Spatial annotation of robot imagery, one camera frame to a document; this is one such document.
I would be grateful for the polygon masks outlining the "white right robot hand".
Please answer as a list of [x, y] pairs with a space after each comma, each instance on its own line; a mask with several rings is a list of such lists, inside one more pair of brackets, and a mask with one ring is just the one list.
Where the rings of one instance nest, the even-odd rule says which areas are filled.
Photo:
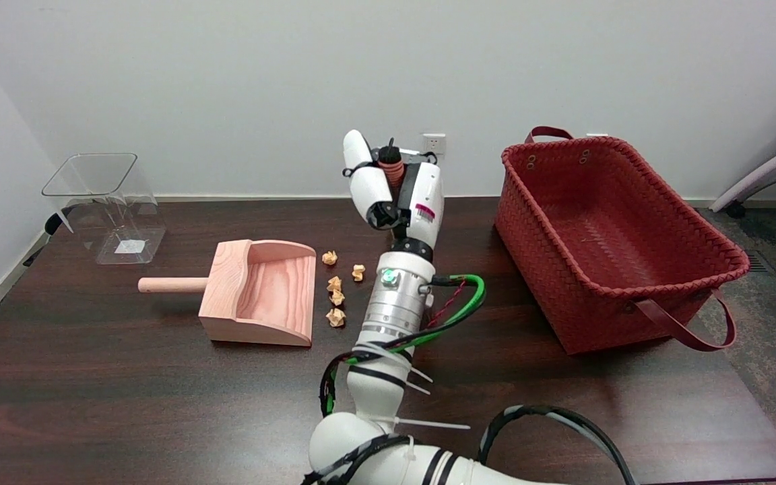
[[343, 158], [358, 215], [392, 234], [392, 251], [433, 261], [445, 202], [437, 154], [403, 150], [393, 139], [373, 148], [353, 129], [343, 138]]

